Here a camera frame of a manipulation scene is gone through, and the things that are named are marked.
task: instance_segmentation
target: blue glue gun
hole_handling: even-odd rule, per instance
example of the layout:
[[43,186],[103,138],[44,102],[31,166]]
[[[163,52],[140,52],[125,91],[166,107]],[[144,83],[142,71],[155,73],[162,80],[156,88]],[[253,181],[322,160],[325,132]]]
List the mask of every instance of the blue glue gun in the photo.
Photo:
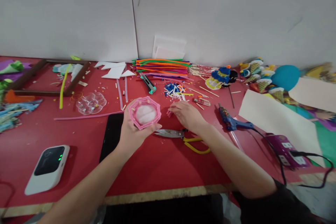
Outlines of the blue glue gun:
[[240,128],[245,128],[248,130],[251,130],[254,128],[253,123],[251,122],[240,122],[236,119],[233,119],[229,112],[221,106],[220,103],[218,103],[219,105],[219,112],[220,112],[220,116],[222,117],[223,122],[226,124],[226,128],[228,131],[235,131],[237,129],[237,127]]

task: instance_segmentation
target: clear plastic tray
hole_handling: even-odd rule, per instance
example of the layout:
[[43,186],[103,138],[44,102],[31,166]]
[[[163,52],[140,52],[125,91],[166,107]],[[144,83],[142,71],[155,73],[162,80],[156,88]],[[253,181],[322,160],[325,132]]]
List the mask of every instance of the clear plastic tray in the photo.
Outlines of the clear plastic tray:
[[81,100],[77,101],[76,107],[79,113],[83,115],[97,114],[106,105],[106,99],[99,93],[88,93]]

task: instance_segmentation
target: white foam ball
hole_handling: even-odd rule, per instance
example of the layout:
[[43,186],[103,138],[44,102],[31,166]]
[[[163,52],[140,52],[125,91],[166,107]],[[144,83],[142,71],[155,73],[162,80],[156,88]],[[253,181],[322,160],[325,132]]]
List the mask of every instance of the white foam ball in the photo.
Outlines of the white foam ball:
[[135,113],[135,117],[142,125],[149,123],[156,117],[156,109],[152,105],[141,105]]

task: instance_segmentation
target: red tabletop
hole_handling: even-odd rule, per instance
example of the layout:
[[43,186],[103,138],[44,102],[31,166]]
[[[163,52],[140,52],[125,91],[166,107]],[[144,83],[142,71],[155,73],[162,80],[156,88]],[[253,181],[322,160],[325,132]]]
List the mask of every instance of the red tabletop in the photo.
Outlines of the red tabletop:
[[[0,58],[1,61],[8,59],[31,63],[38,61],[38,59],[31,58]],[[118,89],[115,87],[116,80],[101,78],[108,70],[95,69],[93,68],[95,64],[91,62],[90,73],[85,75],[83,80],[88,83],[88,86],[77,85],[75,92],[81,91],[85,95],[94,90],[100,91],[108,101],[100,114],[120,111],[120,100],[117,99]],[[43,78],[36,76],[26,85],[26,89],[38,90],[42,89],[41,87],[50,89],[51,83],[59,81],[56,76],[57,74],[53,73],[51,68],[45,69]],[[196,76],[191,76],[191,78],[195,81],[185,86],[190,86],[205,94],[206,91],[199,88],[200,85],[205,87],[204,81]],[[123,78],[119,81],[121,91],[125,90]],[[171,98],[163,95],[166,82],[160,79],[153,79],[152,82],[156,84],[157,91],[151,98],[161,106],[162,117],[159,123],[163,125],[163,128],[182,129],[175,116],[168,118],[166,115],[169,105],[173,102]],[[149,95],[143,81],[136,76],[127,78],[127,86],[129,101]],[[209,98],[211,106],[204,106],[203,111],[194,102],[190,103],[201,111],[206,121],[214,125],[225,137],[231,139],[221,122],[216,106],[220,102],[233,117],[237,116],[246,89],[247,86],[241,82],[231,85],[231,92],[241,91],[232,94],[235,108],[232,106],[228,89],[214,91],[220,96],[219,98],[207,94],[213,99]],[[55,202],[98,165],[107,116],[54,121],[54,118],[78,116],[81,114],[69,97],[64,98],[62,110],[59,109],[59,97],[43,97],[43,102],[35,111],[19,117],[22,125],[0,135],[0,208]],[[245,153],[271,176],[282,181],[279,164],[264,140],[252,131],[236,131],[236,135]],[[47,192],[24,195],[25,187],[42,151],[56,145],[70,146],[69,157],[59,184]],[[319,167],[298,171],[286,170],[286,177],[289,182],[296,182],[300,181],[299,174],[324,171]],[[107,196],[227,183],[230,183],[230,180],[212,153],[199,155],[185,146],[181,139],[151,135],[125,164]]]

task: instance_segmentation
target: scissors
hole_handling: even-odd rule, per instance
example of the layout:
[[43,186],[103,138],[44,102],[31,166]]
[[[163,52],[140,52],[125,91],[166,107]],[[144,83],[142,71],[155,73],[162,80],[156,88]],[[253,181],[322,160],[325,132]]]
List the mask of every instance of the scissors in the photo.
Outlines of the scissors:
[[175,131],[175,130],[170,130],[170,129],[158,129],[155,134],[156,135],[160,135],[160,136],[164,136],[164,137],[168,137],[168,138],[181,138],[183,139],[183,142],[185,145],[187,145],[190,149],[192,149],[194,152],[198,153],[198,154],[208,154],[210,152],[210,149],[207,149],[206,151],[200,151],[197,150],[194,146],[192,146],[190,144],[190,142],[199,142],[199,141],[203,141],[202,138],[185,138],[184,137],[184,132],[187,131],[185,130],[181,130],[181,131]]

